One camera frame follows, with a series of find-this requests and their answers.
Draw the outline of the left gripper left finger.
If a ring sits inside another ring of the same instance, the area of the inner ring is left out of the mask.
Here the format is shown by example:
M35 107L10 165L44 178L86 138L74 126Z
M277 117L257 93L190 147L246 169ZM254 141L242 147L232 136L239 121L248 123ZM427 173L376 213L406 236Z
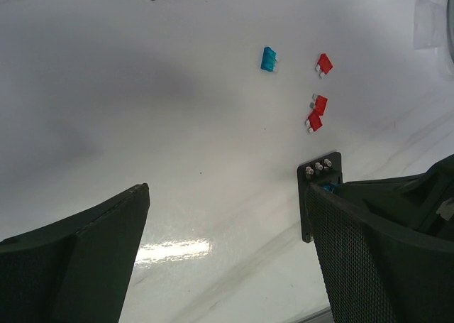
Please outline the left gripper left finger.
M147 184L1 242L2 322L118 322L150 207Z

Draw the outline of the blue fuse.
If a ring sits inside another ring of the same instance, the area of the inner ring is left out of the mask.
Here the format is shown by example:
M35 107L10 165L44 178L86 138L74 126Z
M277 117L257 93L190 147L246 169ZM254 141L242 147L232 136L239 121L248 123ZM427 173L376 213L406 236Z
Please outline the blue fuse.
M339 185L339 183L326 183L322 184L321 187L327 192L334 193Z
M269 46L265 46L262 52L262 60L260 63L260 69L266 72L276 72L277 71L277 54Z

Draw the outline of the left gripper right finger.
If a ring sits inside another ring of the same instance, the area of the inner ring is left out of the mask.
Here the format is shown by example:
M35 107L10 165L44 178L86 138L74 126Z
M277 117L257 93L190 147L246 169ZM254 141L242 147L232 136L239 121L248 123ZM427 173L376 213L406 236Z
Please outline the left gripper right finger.
M318 185L308 187L305 204L335 322L453 321L453 242Z

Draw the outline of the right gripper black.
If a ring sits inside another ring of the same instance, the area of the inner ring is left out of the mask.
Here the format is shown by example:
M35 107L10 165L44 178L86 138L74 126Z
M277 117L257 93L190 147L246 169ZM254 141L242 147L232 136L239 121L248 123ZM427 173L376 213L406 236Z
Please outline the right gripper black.
M335 195L408 229L453 239L453 156L420 175L346 182Z

